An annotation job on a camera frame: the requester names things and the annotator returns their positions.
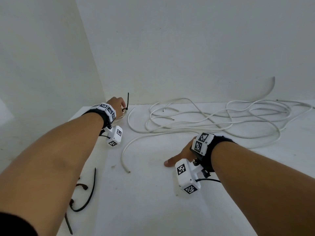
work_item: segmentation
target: skin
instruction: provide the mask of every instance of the skin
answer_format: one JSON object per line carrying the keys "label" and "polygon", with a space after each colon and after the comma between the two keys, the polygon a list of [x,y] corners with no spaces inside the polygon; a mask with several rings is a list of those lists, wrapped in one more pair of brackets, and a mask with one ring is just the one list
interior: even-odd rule
{"label": "skin", "polygon": [[[109,103],[122,116],[122,98]],[[54,128],[25,149],[0,174],[0,211],[28,221],[38,235],[56,235],[103,119],[84,114]]]}
{"label": "skin", "polygon": [[[164,165],[195,159],[192,141]],[[215,146],[211,163],[259,236],[315,235],[314,178],[230,142]]]}

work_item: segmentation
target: white wall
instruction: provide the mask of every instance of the white wall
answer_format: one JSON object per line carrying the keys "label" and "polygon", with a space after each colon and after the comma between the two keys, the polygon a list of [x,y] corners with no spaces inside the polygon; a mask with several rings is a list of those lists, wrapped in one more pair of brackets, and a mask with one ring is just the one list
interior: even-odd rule
{"label": "white wall", "polygon": [[0,0],[0,170],[104,92],[75,0]]}
{"label": "white wall", "polygon": [[76,0],[106,97],[315,99],[315,0]]}

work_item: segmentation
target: wristband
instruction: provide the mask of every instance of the wristband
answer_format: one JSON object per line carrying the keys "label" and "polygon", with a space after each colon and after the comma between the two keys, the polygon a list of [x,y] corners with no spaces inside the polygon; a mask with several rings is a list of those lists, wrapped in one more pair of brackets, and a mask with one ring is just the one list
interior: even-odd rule
{"label": "wristband", "polygon": [[111,105],[107,103],[96,104],[92,106],[84,114],[87,114],[87,113],[97,113],[98,115],[102,117],[104,121],[102,129],[104,129],[107,126],[110,126],[116,118],[116,111]]}
{"label": "wristband", "polygon": [[190,150],[197,157],[198,161],[208,172],[215,172],[211,163],[211,154],[216,145],[221,142],[231,142],[231,139],[224,136],[215,136],[211,133],[200,133],[193,141]]}

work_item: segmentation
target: black sleeve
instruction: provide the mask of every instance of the black sleeve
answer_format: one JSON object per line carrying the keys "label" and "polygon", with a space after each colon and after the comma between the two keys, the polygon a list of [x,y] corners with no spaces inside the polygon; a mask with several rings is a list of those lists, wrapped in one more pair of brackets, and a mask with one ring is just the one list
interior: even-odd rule
{"label": "black sleeve", "polygon": [[28,235],[38,236],[33,226],[24,219],[0,212],[1,235]]}

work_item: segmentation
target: black and white square marker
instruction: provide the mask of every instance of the black and white square marker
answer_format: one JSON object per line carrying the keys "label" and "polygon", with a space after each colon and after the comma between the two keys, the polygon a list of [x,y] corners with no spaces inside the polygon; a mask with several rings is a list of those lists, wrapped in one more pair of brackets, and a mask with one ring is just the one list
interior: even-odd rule
{"label": "black and white square marker", "polygon": [[113,113],[113,110],[111,109],[111,107],[108,107],[108,108],[107,108],[107,111],[108,111],[110,114]]}
{"label": "black and white square marker", "polygon": [[201,136],[199,137],[198,141],[201,141],[204,143],[204,141],[207,139],[207,137],[209,136],[208,133],[202,133]]}
{"label": "black and white square marker", "polygon": [[114,142],[114,141],[112,141],[112,142],[110,142],[110,143],[109,143],[109,145],[111,145],[111,146],[116,146],[116,145],[117,145],[117,143],[116,143],[116,142]]}
{"label": "black and white square marker", "polygon": [[185,171],[186,171],[185,164],[183,164],[183,165],[177,167],[177,174],[178,174],[178,175],[182,174],[182,173],[185,172]]}
{"label": "black and white square marker", "polygon": [[107,108],[107,105],[101,104],[100,107]]}
{"label": "black and white square marker", "polygon": [[121,131],[117,129],[117,134],[121,136]]}
{"label": "black and white square marker", "polygon": [[195,191],[197,191],[198,189],[196,187],[194,187],[193,185],[188,186],[187,188],[184,189],[188,194],[191,194]]}
{"label": "black and white square marker", "polygon": [[201,151],[201,146],[202,146],[202,143],[200,142],[196,142],[196,145],[195,145],[195,151],[199,152]]}

